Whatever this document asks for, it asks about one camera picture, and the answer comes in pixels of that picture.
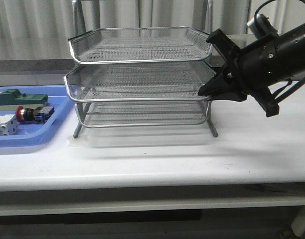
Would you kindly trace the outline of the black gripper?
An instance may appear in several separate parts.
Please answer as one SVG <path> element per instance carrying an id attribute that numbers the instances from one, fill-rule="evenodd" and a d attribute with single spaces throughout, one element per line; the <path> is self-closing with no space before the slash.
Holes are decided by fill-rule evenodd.
<path id="1" fill-rule="evenodd" d="M 221 29 L 215 30 L 208 43 L 223 57 L 225 64 L 207 83 L 200 87 L 199 96 L 210 96 L 211 101 L 243 102 L 251 95 L 267 117 L 278 115 L 280 107 L 269 105 L 274 99 L 268 86 L 275 83 L 273 72 L 276 61 L 268 62 L 268 50 L 276 37 L 269 34 L 250 45 L 239 48 Z"/>

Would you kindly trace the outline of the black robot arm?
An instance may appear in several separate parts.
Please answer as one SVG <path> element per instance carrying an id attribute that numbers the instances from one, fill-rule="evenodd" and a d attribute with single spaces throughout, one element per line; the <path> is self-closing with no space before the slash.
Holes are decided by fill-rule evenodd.
<path id="1" fill-rule="evenodd" d="M 269 33 L 239 48 L 221 29 L 207 39 L 224 59 L 198 95 L 209 101 L 242 102 L 252 96 L 267 117 L 279 114 L 279 102 L 305 84 L 305 23 L 279 36 Z"/>

